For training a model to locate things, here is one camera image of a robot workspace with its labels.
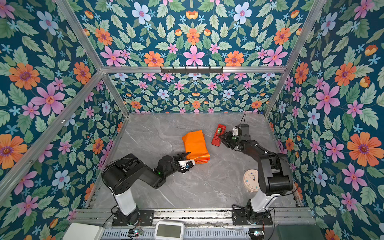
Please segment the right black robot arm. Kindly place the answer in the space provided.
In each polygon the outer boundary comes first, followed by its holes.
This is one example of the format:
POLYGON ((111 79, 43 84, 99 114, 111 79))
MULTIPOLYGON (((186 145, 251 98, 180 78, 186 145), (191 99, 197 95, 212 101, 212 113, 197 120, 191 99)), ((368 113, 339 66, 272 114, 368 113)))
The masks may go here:
POLYGON ((292 193, 294 181, 287 156, 262 147, 251 139, 249 125, 240 124, 219 136, 229 149, 242 152, 258 164, 256 180, 260 186, 256 195, 244 207, 241 215, 251 225, 256 225, 270 213, 271 204, 279 197, 292 193))

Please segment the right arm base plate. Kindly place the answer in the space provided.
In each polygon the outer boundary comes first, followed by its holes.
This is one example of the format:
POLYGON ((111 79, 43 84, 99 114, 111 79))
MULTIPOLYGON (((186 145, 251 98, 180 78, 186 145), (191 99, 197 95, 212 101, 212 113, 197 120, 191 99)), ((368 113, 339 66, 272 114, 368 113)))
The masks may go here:
POLYGON ((273 217, 269 211, 255 213, 243 209, 232 209, 232 221, 234 226, 272 226, 273 217))

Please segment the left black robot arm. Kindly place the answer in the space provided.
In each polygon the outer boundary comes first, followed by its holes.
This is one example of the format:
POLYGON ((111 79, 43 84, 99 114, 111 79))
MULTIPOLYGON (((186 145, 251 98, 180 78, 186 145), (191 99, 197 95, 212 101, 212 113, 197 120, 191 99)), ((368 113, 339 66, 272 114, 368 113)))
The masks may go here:
POLYGON ((195 165, 194 160, 188 160, 189 153, 176 156, 164 156, 158 161, 158 166, 150 168, 134 154, 126 155, 107 165, 102 172, 104 185, 112 192, 118 206, 118 214, 133 221, 138 218, 139 207, 136 204, 131 187, 140 180, 154 189, 166 183, 167 177, 174 173, 185 173, 195 165))

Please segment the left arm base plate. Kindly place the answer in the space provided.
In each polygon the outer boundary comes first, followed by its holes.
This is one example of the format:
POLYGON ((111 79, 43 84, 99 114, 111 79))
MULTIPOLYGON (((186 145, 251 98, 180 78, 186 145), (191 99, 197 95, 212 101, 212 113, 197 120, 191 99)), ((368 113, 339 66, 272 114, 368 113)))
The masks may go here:
POLYGON ((113 227, 149 227, 153 224, 155 211, 135 209, 131 214, 124 215, 120 210, 115 213, 113 227))

